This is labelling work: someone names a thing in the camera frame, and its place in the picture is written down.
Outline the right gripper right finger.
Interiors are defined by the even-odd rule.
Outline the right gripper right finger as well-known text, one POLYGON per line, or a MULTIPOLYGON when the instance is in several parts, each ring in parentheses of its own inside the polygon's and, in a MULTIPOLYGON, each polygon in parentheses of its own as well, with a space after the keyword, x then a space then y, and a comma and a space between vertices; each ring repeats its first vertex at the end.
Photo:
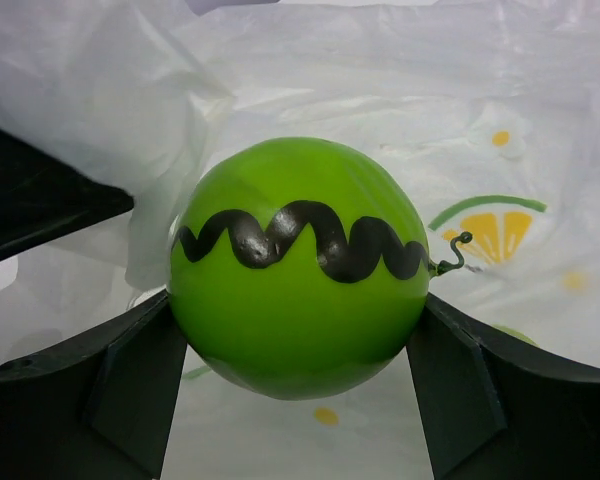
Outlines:
POLYGON ((434 295, 406 345, 437 479, 600 479, 600 368, 434 295))

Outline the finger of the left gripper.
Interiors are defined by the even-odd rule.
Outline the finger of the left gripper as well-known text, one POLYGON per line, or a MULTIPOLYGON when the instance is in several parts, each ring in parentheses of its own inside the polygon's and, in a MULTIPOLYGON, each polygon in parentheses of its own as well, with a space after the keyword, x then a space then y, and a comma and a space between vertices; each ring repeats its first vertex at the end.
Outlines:
POLYGON ((0 130, 0 261, 133 206, 123 190, 90 180, 0 130))

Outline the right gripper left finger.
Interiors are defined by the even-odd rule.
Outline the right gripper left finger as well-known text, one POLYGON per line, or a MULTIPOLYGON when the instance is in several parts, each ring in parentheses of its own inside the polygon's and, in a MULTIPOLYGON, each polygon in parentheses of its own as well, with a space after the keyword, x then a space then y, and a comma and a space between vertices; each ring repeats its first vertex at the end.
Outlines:
POLYGON ((160 477, 186 342, 160 292, 0 366, 0 479, 160 477))

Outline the green fake fruit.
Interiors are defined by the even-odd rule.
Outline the green fake fruit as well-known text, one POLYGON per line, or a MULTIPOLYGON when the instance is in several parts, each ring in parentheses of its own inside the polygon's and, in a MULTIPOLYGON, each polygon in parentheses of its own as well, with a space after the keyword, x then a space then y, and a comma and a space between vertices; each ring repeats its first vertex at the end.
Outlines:
POLYGON ((218 375, 281 400, 343 393, 404 348, 431 258, 403 189, 367 155, 313 137, 250 146, 212 167, 174 229, 167 290, 218 375))

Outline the translucent plastic bag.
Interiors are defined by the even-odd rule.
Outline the translucent plastic bag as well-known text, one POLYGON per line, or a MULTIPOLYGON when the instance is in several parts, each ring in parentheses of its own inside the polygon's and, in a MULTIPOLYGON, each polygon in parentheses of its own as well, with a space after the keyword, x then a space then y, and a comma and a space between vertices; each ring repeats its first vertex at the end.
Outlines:
POLYGON ((157 479, 437 479, 418 323, 375 376, 305 400, 229 382, 182 333, 177 222, 212 167, 266 140, 376 161, 431 258, 464 260, 427 298, 600 368, 600 1, 0 1, 0 130, 134 201, 0 261, 0 366, 166 293, 186 351, 157 479))

